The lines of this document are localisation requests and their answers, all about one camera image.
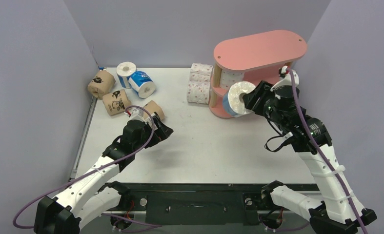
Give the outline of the brown roll with barcode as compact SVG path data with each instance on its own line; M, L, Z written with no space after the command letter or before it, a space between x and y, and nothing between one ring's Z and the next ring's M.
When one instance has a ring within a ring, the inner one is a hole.
M163 112L163 109L153 100L146 103L143 108L151 115L155 114L159 116L160 120L165 119L165 114Z

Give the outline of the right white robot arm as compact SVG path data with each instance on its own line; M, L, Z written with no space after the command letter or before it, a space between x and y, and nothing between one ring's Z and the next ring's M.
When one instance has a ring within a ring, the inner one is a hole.
M260 202L266 208L286 208L300 215L318 234L355 234L377 215L354 195L326 126L307 115L298 96L299 89L293 85L262 81L250 84L239 99L244 110L277 125L282 146L290 145L306 164L323 198L312 199L273 181L262 188Z

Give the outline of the blue paper roll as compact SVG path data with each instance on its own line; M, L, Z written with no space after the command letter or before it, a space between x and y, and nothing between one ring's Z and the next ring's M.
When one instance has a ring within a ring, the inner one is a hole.
M233 84L222 98L222 107L232 117L240 117L253 113L246 109L243 96L254 91L256 86L248 81Z

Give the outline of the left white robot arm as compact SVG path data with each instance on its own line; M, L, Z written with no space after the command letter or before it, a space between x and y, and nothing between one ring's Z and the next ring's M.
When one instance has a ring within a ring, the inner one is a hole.
M34 233L78 234L108 209L126 209L130 195L126 189L112 188L108 181L134 160L136 152L166 140L173 132L158 116L129 120L122 135L105 148L89 171L53 198L45 196L39 201Z

